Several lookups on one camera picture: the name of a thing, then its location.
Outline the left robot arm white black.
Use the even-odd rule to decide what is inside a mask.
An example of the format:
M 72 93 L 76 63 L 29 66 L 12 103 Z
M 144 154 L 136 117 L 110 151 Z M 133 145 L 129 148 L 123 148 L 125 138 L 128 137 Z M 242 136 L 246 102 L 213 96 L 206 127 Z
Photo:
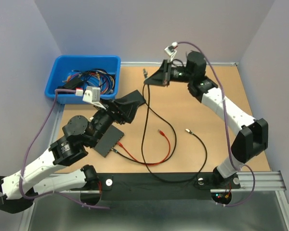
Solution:
M 33 205 L 35 199 L 60 194 L 69 189 L 100 188 L 101 182 L 92 165 L 85 165 L 64 177 L 49 178 L 88 155 L 113 123 L 131 123 L 143 100 L 102 100 L 101 107 L 91 119 L 82 115 L 72 117 L 63 126 L 63 136 L 30 164 L 10 176 L 0 176 L 0 210 L 15 214 Z

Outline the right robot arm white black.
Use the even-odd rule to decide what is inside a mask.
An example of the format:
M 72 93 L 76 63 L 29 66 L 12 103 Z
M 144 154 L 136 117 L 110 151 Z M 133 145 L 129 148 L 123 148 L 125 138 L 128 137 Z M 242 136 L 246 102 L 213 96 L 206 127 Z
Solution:
M 229 183 L 229 177 L 267 149 L 269 126 L 265 119 L 255 119 L 229 100 L 222 87 L 206 76 L 206 66 L 205 56 L 191 51 L 185 66 L 173 67 L 170 61 L 164 60 L 144 84 L 165 87 L 171 81 L 187 83 L 189 93 L 224 121 L 226 132 L 233 132 L 235 139 L 227 144 L 230 154 L 212 175 L 213 185 L 222 188 Z

